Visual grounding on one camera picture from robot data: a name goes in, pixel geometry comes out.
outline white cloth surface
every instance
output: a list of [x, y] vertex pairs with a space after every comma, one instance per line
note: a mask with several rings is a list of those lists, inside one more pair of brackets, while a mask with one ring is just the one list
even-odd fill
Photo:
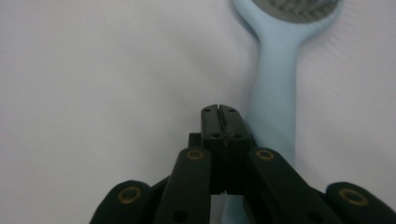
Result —
[[[347, 0], [301, 48], [296, 149], [311, 186], [393, 209], [395, 10]], [[0, 223], [88, 223], [120, 182], [162, 180], [203, 107], [246, 114], [258, 45], [228, 0], [1, 1]]]

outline brush head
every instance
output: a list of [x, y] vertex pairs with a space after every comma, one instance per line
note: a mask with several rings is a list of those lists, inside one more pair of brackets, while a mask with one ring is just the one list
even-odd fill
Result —
[[252, 0], [268, 15], [282, 21], [308, 23], [319, 21], [336, 8], [340, 0]]

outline light blue brush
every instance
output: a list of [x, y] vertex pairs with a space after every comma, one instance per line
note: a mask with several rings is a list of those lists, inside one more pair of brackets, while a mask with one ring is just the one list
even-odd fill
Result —
[[[261, 44], [247, 126], [259, 147], [278, 151], [294, 165], [298, 48], [337, 18], [342, 1], [233, 0], [233, 4]], [[227, 200], [223, 223], [248, 223], [242, 197], [228, 196]]]

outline brass screw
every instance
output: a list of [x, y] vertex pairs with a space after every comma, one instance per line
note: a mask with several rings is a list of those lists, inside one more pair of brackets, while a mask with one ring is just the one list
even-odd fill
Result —
[[357, 206], [365, 206], [369, 203], [367, 198], [354, 189], [340, 189], [338, 194], [345, 201], [355, 204]]
[[190, 160], [193, 160], [193, 161], [200, 160], [203, 157], [204, 157], [204, 152], [201, 150], [198, 150], [198, 149], [190, 150], [187, 153], [187, 158], [189, 158]]
[[134, 203], [142, 196], [142, 189], [132, 186], [122, 189], [117, 196], [120, 203]]
[[270, 152], [268, 150], [259, 150], [259, 151], [256, 152], [256, 155], [260, 159], [266, 160], [266, 161], [270, 161], [270, 160], [272, 160], [275, 157], [274, 153], [272, 153], [272, 152]]

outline white fabric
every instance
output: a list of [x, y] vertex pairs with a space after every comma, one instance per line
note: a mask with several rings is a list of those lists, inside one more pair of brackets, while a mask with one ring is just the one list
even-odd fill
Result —
[[[396, 2], [347, 0], [298, 57], [298, 172], [396, 209]], [[0, 223], [88, 223], [172, 171], [200, 110], [245, 115], [258, 41], [228, 0], [0, 2]], [[219, 223], [215, 203], [212, 223]]]

